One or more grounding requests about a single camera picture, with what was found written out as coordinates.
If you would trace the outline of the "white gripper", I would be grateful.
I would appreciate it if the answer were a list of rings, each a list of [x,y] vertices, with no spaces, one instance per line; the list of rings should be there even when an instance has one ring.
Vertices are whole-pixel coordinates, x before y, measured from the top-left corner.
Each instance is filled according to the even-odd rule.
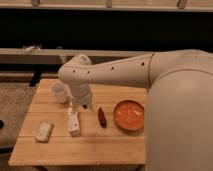
[[[70,92],[79,105],[89,105],[92,101],[92,92],[88,84],[71,85]]]

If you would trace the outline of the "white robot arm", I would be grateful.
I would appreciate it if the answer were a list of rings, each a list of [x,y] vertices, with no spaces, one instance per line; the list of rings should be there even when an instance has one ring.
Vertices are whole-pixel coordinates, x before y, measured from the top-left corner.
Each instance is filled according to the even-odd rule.
[[[148,89],[146,170],[213,171],[213,54],[152,52],[95,65],[77,55],[58,77],[80,104],[89,101],[91,84]]]

